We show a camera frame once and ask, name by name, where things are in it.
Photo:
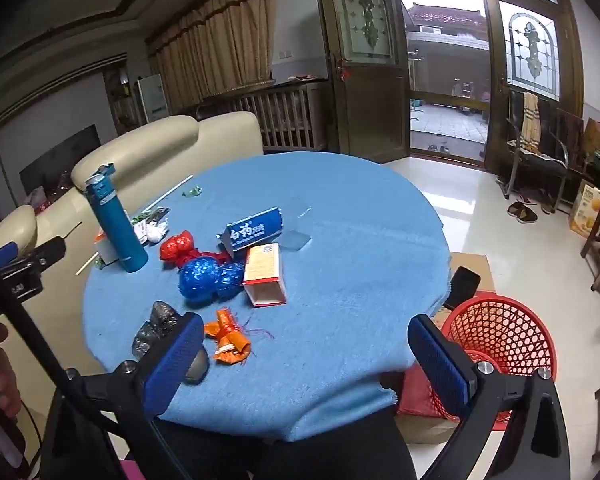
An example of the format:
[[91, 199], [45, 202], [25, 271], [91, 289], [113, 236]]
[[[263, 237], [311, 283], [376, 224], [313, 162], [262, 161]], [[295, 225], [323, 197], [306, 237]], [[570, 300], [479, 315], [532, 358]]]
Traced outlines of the grey silver bag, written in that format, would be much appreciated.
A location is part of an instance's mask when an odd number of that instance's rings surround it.
[[[147, 321], [143, 322], [132, 342], [132, 355], [139, 361], [158, 340], [166, 338], [175, 325], [180, 322], [181, 315], [170, 304], [158, 300], [152, 304]], [[185, 375], [184, 382], [199, 385], [206, 378], [209, 370], [209, 356], [205, 348], [201, 348], [193, 359]]]

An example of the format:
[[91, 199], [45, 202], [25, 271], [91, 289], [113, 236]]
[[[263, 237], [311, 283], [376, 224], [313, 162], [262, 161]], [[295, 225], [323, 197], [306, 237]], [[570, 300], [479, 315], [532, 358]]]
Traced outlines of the orange wrapper trash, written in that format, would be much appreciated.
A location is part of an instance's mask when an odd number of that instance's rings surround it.
[[216, 311], [216, 320], [204, 324], [204, 334], [216, 343], [213, 359], [225, 365], [244, 362], [251, 354], [251, 341], [230, 309]]

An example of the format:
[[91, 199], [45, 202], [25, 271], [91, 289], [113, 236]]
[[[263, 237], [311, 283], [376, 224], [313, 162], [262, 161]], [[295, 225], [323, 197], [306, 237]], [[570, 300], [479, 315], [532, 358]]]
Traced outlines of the blue plastic bag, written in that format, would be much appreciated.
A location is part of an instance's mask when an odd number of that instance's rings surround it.
[[192, 304], [229, 300], [242, 291], [245, 263], [220, 263], [212, 257], [186, 262], [178, 274], [178, 290]]

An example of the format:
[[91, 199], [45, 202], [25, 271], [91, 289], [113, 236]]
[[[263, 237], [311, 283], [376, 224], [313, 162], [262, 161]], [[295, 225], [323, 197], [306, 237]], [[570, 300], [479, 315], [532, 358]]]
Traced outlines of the red plastic bag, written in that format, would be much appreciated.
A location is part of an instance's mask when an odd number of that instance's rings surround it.
[[160, 260], [163, 263], [176, 266], [181, 269], [185, 263], [202, 257], [214, 259], [219, 264], [230, 262], [230, 255], [227, 252], [202, 252], [195, 245], [195, 240], [191, 232], [182, 231], [167, 238], [159, 250]]

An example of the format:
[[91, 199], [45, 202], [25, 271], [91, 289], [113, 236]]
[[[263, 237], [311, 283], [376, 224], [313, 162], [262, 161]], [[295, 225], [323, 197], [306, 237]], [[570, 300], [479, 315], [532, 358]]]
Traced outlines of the red white carton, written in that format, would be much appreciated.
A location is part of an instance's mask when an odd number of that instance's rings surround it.
[[242, 286], [255, 308], [286, 304], [279, 244], [263, 244], [248, 249]]

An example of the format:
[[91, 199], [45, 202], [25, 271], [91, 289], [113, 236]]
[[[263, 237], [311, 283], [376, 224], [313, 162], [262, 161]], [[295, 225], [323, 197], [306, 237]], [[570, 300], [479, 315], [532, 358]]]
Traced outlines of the blue toothpaste box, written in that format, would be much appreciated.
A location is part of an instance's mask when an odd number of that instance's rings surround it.
[[229, 223], [218, 239], [227, 253], [234, 257], [254, 245], [272, 240], [283, 232], [283, 217], [279, 208], [270, 208]]

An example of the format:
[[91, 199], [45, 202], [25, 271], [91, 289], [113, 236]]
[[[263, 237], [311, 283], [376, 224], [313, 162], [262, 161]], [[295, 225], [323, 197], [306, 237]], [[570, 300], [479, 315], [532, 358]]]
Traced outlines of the clear plastic container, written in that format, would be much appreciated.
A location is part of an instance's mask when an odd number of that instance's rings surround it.
[[283, 204], [280, 213], [283, 231], [278, 237], [279, 245], [298, 252], [312, 240], [312, 208], [302, 198], [294, 197]]

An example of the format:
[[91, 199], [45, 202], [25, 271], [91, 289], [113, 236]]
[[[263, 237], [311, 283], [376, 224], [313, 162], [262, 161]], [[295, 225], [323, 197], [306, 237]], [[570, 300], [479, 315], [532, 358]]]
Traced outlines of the red mesh waste basket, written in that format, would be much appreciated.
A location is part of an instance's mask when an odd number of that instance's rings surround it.
[[550, 332], [515, 299], [480, 292], [446, 314], [437, 326], [473, 361], [489, 362], [500, 373], [530, 376], [545, 367], [550, 378], [557, 378], [557, 352]]

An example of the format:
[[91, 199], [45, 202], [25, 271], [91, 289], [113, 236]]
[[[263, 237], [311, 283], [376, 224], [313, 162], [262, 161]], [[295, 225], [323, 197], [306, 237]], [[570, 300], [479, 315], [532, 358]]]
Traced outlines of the small white orange box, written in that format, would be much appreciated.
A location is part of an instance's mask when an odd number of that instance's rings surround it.
[[99, 230], [96, 234], [94, 238], [94, 247], [104, 266], [109, 266], [111, 263], [114, 263], [118, 260], [118, 255], [114, 249], [114, 245], [110, 242], [103, 230]]

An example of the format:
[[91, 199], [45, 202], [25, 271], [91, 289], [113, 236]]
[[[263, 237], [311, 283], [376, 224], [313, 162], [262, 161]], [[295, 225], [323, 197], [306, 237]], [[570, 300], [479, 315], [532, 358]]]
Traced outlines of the black television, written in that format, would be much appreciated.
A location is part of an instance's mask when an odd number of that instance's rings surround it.
[[24, 192], [29, 195], [42, 186], [45, 192], [58, 188], [63, 176], [86, 155], [100, 147], [95, 125], [90, 125], [45, 152], [20, 171]]

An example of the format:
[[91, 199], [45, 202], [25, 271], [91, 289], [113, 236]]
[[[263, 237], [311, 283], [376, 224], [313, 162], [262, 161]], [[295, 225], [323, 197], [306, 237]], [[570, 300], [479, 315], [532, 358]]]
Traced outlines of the black phone on stand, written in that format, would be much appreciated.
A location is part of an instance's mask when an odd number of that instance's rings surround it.
[[450, 311], [455, 310], [475, 296], [480, 283], [481, 276], [479, 274], [469, 270], [466, 266], [459, 266], [451, 278], [450, 293], [443, 307]]

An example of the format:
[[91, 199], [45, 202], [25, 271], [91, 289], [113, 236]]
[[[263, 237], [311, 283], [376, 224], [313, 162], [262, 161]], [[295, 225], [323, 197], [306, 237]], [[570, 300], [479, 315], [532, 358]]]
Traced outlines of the white straw stick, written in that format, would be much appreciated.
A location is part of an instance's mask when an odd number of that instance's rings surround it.
[[174, 193], [175, 191], [177, 191], [182, 185], [184, 185], [185, 183], [187, 183], [188, 181], [192, 180], [194, 177], [193, 174], [190, 174], [189, 176], [187, 176], [185, 179], [181, 180], [180, 182], [178, 182], [176, 185], [173, 185], [172, 188], [169, 188], [166, 192], [162, 193], [158, 198], [156, 198], [153, 202], [151, 202], [150, 204], [148, 204], [143, 210], [142, 213], [143, 214], [148, 214], [149, 211], [152, 211], [155, 206], [158, 206], [163, 200], [165, 200], [168, 196], [170, 196], [172, 193]]

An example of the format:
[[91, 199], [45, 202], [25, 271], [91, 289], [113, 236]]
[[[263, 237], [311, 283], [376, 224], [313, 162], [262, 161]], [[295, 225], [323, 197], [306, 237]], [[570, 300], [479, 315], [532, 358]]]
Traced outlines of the cream leather sofa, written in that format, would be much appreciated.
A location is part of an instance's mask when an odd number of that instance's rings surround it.
[[132, 214], [194, 174], [262, 152], [260, 126], [250, 112], [201, 122], [184, 115], [159, 119], [82, 158], [71, 170], [70, 190], [39, 214], [22, 205], [0, 222], [0, 248], [13, 242], [21, 255], [55, 236], [66, 243], [65, 257], [43, 275], [43, 291], [26, 303], [62, 366], [86, 374], [101, 369], [82, 335], [82, 298], [99, 230], [83, 194], [86, 179], [99, 167], [113, 164], [114, 189]]

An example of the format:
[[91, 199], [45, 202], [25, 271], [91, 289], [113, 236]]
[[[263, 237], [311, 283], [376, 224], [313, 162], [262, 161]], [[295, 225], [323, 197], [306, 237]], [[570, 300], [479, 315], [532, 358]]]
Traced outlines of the pair of slippers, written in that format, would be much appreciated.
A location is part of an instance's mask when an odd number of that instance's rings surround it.
[[508, 206], [507, 213], [523, 224], [534, 223], [538, 220], [538, 215], [530, 207], [519, 200]]

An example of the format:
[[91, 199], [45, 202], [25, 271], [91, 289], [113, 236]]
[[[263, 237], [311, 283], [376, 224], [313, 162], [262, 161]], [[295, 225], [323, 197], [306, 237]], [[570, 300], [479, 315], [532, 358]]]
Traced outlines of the metal frame chair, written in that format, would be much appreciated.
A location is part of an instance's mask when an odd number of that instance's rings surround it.
[[548, 212], [555, 212], [570, 172], [583, 167], [583, 135], [583, 120], [579, 116], [532, 92], [510, 90], [506, 148], [513, 161], [509, 176], [498, 179], [503, 196], [509, 198], [514, 192], [518, 170], [529, 167], [558, 179], [556, 196], [550, 197], [547, 204]]

